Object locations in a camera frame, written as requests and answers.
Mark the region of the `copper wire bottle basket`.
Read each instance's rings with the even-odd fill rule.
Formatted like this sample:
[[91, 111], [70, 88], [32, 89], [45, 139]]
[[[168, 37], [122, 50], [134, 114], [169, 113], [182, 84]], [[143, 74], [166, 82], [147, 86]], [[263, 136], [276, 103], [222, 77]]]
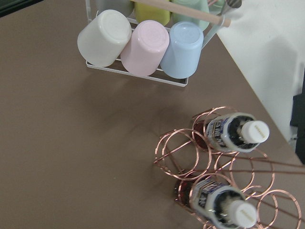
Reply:
[[[286, 153], [272, 147], [268, 153], [261, 143], [249, 153], [213, 150], [195, 130], [199, 121], [239, 111], [228, 106], [211, 108], [193, 117], [191, 128], [172, 130], [160, 137], [154, 163], [176, 181], [213, 179], [239, 189], [256, 208], [257, 222], [250, 229], [302, 229], [305, 212], [299, 201], [305, 198], [305, 168], [293, 164]], [[200, 221], [205, 229], [216, 229], [178, 200], [175, 202]]]

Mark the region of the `tea bottle middle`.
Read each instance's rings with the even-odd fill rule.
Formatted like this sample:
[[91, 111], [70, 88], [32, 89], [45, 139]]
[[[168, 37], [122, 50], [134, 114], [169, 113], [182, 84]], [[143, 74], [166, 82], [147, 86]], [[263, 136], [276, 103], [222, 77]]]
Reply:
[[183, 205], [218, 229], [251, 228], [257, 222], [256, 208], [229, 184], [209, 178], [182, 180], [176, 182], [174, 191]]

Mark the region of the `blue cup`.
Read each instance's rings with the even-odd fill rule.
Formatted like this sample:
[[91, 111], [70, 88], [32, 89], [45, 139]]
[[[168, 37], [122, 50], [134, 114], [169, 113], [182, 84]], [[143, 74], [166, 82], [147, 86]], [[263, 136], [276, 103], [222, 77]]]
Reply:
[[161, 60], [161, 69], [174, 79], [192, 76], [200, 60], [203, 31], [194, 23], [181, 21], [169, 31], [169, 46]]

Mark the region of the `pink cup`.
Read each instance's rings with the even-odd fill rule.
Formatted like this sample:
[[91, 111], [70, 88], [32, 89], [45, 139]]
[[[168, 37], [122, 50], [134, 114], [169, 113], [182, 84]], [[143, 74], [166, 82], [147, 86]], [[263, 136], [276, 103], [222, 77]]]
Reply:
[[169, 45], [169, 33], [157, 21], [142, 21], [132, 32], [121, 52], [121, 62], [131, 74], [145, 77], [153, 74]]

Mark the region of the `white cup rack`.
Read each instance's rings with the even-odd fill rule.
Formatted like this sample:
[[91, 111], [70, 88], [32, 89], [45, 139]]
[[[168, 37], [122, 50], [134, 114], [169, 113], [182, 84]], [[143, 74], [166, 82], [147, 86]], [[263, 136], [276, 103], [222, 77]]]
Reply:
[[89, 68], [184, 87], [202, 49], [239, 0], [88, 0], [88, 26], [104, 45], [86, 56]]

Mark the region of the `white cup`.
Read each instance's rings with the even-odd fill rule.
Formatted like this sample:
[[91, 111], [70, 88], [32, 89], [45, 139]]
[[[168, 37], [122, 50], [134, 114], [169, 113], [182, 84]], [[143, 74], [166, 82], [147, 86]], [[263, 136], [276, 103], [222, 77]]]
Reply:
[[107, 67], [117, 59], [131, 35], [131, 25], [122, 13], [104, 10], [79, 33], [77, 45], [89, 63]]

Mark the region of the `yellow cup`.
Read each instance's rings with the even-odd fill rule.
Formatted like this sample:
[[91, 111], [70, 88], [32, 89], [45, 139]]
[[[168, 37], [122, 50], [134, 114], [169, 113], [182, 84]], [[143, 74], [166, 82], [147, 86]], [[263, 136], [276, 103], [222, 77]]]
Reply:
[[138, 22], [153, 20], [163, 26], [168, 24], [171, 19], [171, 12], [143, 3], [134, 3], [135, 19]]

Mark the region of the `grey cup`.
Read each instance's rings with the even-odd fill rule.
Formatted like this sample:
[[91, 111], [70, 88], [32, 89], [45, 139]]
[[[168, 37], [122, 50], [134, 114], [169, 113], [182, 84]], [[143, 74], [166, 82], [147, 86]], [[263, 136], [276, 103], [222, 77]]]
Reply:
[[130, 0], [96, 0], [96, 7], [99, 13], [105, 10], [116, 10], [129, 17], [134, 10], [134, 2]]

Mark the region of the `black device chassis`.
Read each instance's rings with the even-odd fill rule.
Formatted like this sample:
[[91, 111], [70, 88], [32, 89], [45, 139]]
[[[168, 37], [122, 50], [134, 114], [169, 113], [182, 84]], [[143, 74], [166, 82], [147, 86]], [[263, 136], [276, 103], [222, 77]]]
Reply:
[[302, 164], [305, 164], [305, 94], [293, 97], [293, 108], [290, 126], [297, 128], [295, 153]]

